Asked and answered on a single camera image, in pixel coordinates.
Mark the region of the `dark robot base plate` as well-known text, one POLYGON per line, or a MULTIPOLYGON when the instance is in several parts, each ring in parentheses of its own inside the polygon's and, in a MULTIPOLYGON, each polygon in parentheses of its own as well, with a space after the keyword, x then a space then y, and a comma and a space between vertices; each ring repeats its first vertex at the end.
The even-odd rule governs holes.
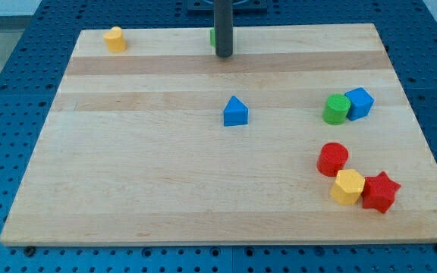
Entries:
MULTIPOLYGON (((183 0, 184 6, 188 13, 212 12, 213 0, 183 0)), ((232 6, 234 11, 267 11, 267 0, 233 0, 232 6)))

